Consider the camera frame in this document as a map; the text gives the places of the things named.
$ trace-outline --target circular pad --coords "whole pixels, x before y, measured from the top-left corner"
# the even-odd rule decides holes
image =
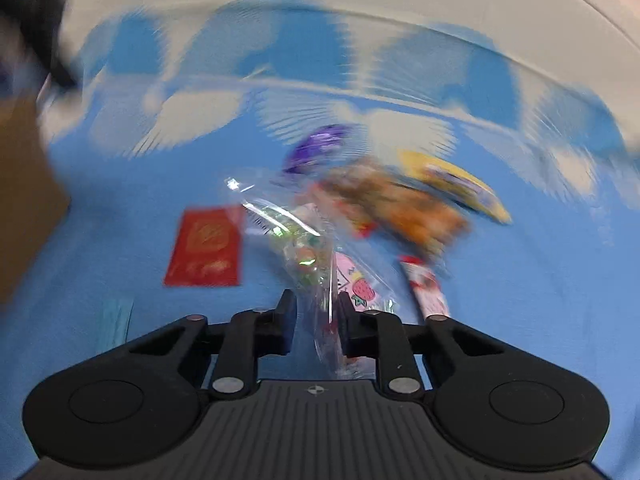
[[[41,382],[24,403],[39,456],[89,468],[132,465],[178,444],[200,414],[195,389],[149,356],[85,363]]]
[[[560,415],[564,400],[546,384],[511,381],[494,388],[489,395],[498,415],[519,424],[543,424]]]
[[[145,395],[135,384],[98,381],[78,388],[69,399],[69,408],[77,418],[108,424],[134,415],[144,399]]]
[[[590,460],[609,424],[593,384],[533,358],[465,360],[437,389],[433,411],[472,456],[522,471]]]

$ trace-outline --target clear plastic wrapper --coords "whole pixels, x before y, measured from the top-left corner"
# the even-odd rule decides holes
[[[296,283],[302,326],[311,330],[321,361],[338,378],[373,376],[372,359],[343,356],[333,303],[346,290],[357,310],[396,312],[393,291],[382,276],[395,272],[391,264],[383,265],[368,242],[353,238],[308,202],[305,180],[268,173],[258,177],[254,171],[248,178],[226,179],[226,186],[234,201],[247,209],[248,231],[268,238],[271,250]],[[375,267],[384,267],[384,272]]]

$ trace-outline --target purple candy wrapper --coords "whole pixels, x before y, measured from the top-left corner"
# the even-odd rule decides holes
[[[342,148],[349,132],[346,124],[329,124],[318,128],[287,155],[284,171],[309,173],[316,166],[327,163]]]

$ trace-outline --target pink candy wrapper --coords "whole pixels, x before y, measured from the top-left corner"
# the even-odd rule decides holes
[[[422,260],[413,256],[402,256],[400,266],[409,280],[422,317],[427,319],[433,314],[449,317],[447,300],[433,271]]]
[[[384,310],[385,305],[369,282],[364,279],[356,264],[346,254],[335,253],[338,293],[347,292],[353,306],[359,312],[375,309]]]

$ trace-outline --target red envelope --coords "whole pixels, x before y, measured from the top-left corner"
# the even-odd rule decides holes
[[[164,284],[239,285],[243,223],[242,206],[185,211]]]

